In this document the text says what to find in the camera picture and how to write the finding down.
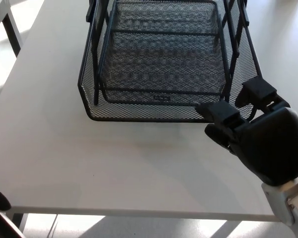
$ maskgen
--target table leg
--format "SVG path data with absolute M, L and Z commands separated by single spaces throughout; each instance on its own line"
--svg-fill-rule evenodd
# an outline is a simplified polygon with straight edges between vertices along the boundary
M 12 46 L 13 52 L 14 52 L 15 56 L 17 57 L 21 50 L 22 39 L 21 39 L 19 30 L 15 24 L 11 10 L 8 11 L 8 13 L 4 17 L 2 23 L 5 28 L 6 34 L 8 35 L 8 39 Z
M 0 238 L 25 238 L 16 225 L 3 213 L 0 213 Z
M 26 220 L 28 219 L 28 214 L 15 213 L 12 217 L 12 222 L 19 228 L 21 232 L 24 231 Z

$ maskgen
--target wire mesh tray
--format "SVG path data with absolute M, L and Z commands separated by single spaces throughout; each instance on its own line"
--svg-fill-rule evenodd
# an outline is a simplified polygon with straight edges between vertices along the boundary
M 216 102 L 229 80 L 226 64 L 214 1 L 114 1 L 98 68 L 106 101 Z

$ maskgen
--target black table leg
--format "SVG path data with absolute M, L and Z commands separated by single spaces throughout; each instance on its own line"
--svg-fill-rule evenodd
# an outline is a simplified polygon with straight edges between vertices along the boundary
M 0 238 L 25 238 L 25 236 L 8 217 L 0 213 Z
M 10 41 L 10 44 L 12 46 L 13 52 L 15 56 L 17 57 L 20 50 L 21 50 L 21 45 L 20 45 L 20 37 L 16 35 L 16 26 L 11 22 L 11 19 L 9 17 L 9 14 L 7 14 L 3 21 L 3 26 L 5 28 L 6 34 L 8 35 L 8 39 Z

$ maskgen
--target white table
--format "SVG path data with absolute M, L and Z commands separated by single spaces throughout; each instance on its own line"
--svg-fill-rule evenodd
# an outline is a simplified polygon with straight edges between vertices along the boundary
M 0 96 L 14 213 L 275 221 L 261 181 L 205 124 L 95 122 L 77 79 L 88 1 L 46 0 Z M 298 1 L 249 0 L 264 78 L 298 112 Z

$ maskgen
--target white floor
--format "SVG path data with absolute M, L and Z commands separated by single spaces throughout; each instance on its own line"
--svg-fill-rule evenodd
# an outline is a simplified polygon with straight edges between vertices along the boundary
M 25 41 L 44 0 L 10 0 Z M 0 91 L 15 56 L 0 26 Z M 210 220 L 128 218 L 30 214 L 24 234 L 29 238 L 294 238 L 283 224 Z
M 29 238 L 295 238 L 281 223 L 30 214 Z

